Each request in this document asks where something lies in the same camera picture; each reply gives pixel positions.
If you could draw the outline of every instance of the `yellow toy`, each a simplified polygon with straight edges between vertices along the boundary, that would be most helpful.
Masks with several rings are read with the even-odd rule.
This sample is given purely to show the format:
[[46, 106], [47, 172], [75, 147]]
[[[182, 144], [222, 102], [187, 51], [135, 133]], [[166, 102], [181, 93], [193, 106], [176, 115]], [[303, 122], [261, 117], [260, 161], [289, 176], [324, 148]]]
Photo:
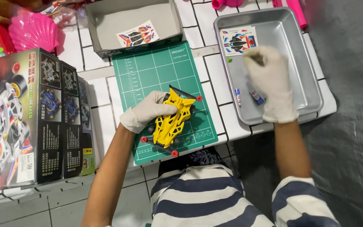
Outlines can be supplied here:
[[[151, 125], [148, 128], [148, 135], [153, 137], [141, 137], [143, 143], [150, 143], [155, 147], [161, 148], [172, 154], [173, 157], [179, 156], [179, 152], [175, 151], [180, 138], [175, 138], [183, 131], [184, 122], [190, 119], [191, 113], [194, 112], [195, 106], [193, 103], [202, 101], [201, 95], [195, 97], [177, 88], [170, 87], [170, 94], [165, 95], [163, 104], [174, 105], [178, 107], [178, 111], [172, 115], [158, 116], [155, 120], [156, 125]], [[183, 99], [176, 92], [186, 96]]]

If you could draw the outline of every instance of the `metal tray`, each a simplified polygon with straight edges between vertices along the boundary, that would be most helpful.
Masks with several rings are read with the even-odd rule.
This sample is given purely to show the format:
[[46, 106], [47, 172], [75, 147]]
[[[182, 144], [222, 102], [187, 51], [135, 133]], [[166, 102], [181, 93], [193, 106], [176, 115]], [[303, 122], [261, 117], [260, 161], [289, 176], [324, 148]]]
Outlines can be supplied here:
[[[249, 93], [255, 88], [243, 64], [243, 57], [232, 56], [230, 63], [226, 60], [219, 31], [247, 25], [256, 27], [258, 45], [273, 46], [288, 56], [289, 79], [299, 114], [320, 111], [323, 107], [323, 97], [295, 14], [287, 7], [269, 8], [220, 16], [214, 22], [221, 59], [240, 120], [247, 125], [262, 123], [264, 104], [257, 105]], [[235, 88], [240, 89], [241, 106], [237, 103]]]

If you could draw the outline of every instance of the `white tile floor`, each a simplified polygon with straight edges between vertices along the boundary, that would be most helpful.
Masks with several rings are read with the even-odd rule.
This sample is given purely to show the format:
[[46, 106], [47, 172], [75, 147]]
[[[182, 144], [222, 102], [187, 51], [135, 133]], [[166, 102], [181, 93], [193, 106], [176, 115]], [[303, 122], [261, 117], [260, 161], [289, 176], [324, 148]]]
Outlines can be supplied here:
[[[232, 142], [215, 147], [234, 173], [237, 159]], [[151, 223], [149, 194], [158, 179], [159, 163], [126, 173], [113, 217], [113, 226], [144, 227]], [[93, 176], [57, 182], [53, 188], [0, 204], [0, 227], [80, 226]]]

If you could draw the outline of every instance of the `red wheel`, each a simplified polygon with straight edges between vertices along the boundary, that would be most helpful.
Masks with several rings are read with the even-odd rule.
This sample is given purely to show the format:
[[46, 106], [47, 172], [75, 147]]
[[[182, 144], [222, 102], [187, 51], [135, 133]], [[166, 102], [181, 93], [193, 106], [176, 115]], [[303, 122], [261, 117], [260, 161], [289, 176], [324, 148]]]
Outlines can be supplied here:
[[173, 156], [173, 157], [177, 157], [177, 156], [179, 156], [179, 152], [177, 152], [177, 151], [172, 151], [172, 156]]
[[19, 72], [19, 69], [20, 68], [21, 68], [21, 65], [18, 62], [16, 62], [15, 64], [13, 64], [13, 67], [12, 67], [13, 73]]
[[146, 143], [148, 141], [147, 137], [141, 137], [141, 139], [139, 139], [141, 142]]

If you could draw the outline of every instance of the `latex glove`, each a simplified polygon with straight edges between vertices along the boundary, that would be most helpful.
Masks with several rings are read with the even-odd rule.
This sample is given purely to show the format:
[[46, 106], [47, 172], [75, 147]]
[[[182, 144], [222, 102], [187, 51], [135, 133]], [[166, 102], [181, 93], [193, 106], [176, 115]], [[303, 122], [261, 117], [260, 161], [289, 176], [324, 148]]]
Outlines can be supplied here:
[[152, 91], [134, 108], [130, 107], [120, 116], [122, 125], [138, 134], [152, 119], [161, 115], [172, 115], [178, 108], [174, 105], [162, 104], [167, 92]]
[[250, 48], [243, 52], [243, 61], [256, 89], [266, 96], [263, 120], [287, 123], [298, 118], [292, 101], [288, 75], [288, 59], [270, 46]]

